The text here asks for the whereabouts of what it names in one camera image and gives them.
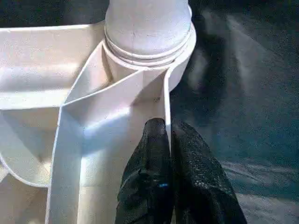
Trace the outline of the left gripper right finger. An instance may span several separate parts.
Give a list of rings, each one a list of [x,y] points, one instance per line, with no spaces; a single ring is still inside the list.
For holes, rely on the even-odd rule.
[[[175,215],[178,224],[245,224],[221,164],[189,124],[171,127]]]

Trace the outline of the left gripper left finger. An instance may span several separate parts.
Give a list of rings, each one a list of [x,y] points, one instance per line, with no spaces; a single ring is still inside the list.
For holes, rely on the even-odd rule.
[[[117,201],[117,224],[171,223],[171,155],[162,118],[145,123],[142,137],[124,169]]]

